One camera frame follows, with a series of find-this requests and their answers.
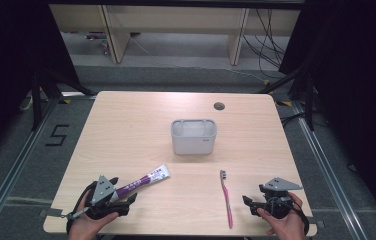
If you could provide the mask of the light wooden desk frame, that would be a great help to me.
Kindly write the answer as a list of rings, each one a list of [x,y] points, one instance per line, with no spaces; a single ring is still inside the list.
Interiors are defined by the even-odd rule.
[[[103,32],[115,63],[122,61],[131,33],[214,34],[227,37],[230,63],[238,63],[245,35],[289,37],[297,10],[143,7],[52,4],[62,32]]]

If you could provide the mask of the pink toothbrush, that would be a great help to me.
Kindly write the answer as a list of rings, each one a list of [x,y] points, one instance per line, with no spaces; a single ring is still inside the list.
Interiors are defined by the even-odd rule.
[[[229,229],[232,229],[233,228],[233,216],[232,216],[232,211],[231,211],[231,206],[230,206],[229,192],[225,185],[226,171],[220,170],[219,177],[220,177],[221,188],[222,188],[224,199],[225,199],[228,227]]]

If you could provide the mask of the black metal stand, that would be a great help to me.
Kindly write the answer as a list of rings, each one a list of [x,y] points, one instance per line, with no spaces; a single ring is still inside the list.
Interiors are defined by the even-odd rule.
[[[313,79],[311,76],[311,71],[307,67],[298,67],[275,83],[266,86],[262,90],[259,90],[258,94],[268,94],[289,82],[292,82],[292,85],[288,96],[291,100],[298,100],[301,97],[304,98],[304,118],[309,129],[313,131]]]
[[[39,68],[34,72],[31,80],[31,93],[33,102],[33,126],[32,130],[36,130],[43,119],[41,108],[41,91],[44,91],[49,99],[58,100],[63,96],[58,88],[58,84],[62,83],[75,90],[78,90],[85,96],[95,96],[96,92],[82,86],[78,76],[73,78],[66,77],[57,71],[48,68]]]

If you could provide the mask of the aluminium floor rail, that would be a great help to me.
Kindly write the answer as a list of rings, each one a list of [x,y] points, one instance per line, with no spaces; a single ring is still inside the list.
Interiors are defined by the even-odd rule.
[[[315,132],[311,129],[311,124],[306,121],[306,117],[300,118],[299,124],[353,240],[368,240],[368,236],[364,231],[358,215],[336,177]]]
[[[41,106],[41,120],[35,128],[31,123],[23,124],[25,115],[19,115],[12,121],[10,128],[0,140],[0,213],[6,198],[13,190],[29,156],[32,154],[44,126],[52,111],[58,104],[57,100],[49,100]]]

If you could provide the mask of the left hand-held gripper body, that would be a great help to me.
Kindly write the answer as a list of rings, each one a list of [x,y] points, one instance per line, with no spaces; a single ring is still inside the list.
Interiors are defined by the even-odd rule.
[[[109,179],[100,175],[85,200],[85,206],[88,208],[86,215],[93,220],[99,220],[114,212],[119,214],[120,206],[110,202],[114,192],[115,188]]]

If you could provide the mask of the small colourful floor object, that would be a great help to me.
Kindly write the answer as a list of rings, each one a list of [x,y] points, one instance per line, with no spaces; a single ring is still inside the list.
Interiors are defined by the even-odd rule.
[[[85,34],[85,38],[90,41],[99,40],[103,48],[103,53],[105,55],[109,54],[107,37],[104,32],[88,32]]]

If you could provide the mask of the person's left hand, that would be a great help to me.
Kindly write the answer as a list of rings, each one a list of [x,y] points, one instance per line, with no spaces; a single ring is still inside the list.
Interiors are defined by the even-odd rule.
[[[93,220],[83,214],[73,221],[68,233],[68,240],[94,240],[97,233],[118,216],[119,214],[114,212],[99,220]]]

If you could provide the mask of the purple and white toothpaste tube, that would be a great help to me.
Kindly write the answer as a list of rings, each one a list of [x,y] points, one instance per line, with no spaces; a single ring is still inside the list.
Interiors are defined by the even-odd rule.
[[[123,187],[117,188],[113,193],[110,201],[114,202],[120,199],[123,199],[129,193],[135,191],[136,189],[147,186],[162,180],[165,180],[171,176],[168,167],[165,164],[160,165],[147,175],[141,177],[140,179],[129,183]]]

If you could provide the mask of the person's right hand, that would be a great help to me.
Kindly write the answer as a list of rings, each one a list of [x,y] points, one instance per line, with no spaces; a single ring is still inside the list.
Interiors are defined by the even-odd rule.
[[[279,240],[305,240],[305,223],[298,214],[303,202],[292,192],[289,192],[289,196],[294,201],[294,209],[284,218],[277,219],[262,208],[258,208],[257,213],[270,225],[270,229],[266,231],[268,236],[275,235]]]

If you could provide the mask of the grey plastic holder box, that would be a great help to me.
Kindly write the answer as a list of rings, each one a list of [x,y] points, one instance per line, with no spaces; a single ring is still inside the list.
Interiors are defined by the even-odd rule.
[[[213,152],[217,125],[211,119],[178,119],[170,133],[175,154],[207,155]]]

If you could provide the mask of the black curtain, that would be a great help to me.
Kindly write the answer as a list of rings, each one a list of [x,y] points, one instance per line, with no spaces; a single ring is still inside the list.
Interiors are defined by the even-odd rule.
[[[37,0],[0,0],[0,136],[35,74],[79,82],[50,6]]]
[[[376,199],[376,0],[305,0],[280,71],[296,69],[334,18],[313,63],[326,117]]]

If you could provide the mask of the grey tape patch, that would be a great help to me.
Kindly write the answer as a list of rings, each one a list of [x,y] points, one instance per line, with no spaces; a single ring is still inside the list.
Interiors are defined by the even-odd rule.
[[[309,225],[315,225],[318,229],[325,228],[325,222],[323,220],[317,220],[315,217],[308,216]]]
[[[61,209],[54,209],[54,208],[48,208],[48,209],[42,209],[39,213],[40,217],[62,217],[62,210]]]

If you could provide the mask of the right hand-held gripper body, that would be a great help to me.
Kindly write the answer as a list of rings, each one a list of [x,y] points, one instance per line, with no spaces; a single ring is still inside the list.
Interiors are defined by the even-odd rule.
[[[302,190],[303,186],[275,177],[263,184],[269,192],[264,194],[266,203],[264,209],[277,219],[282,219],[288,215],[293,208],[294,201],[289,196],[290,190]]]

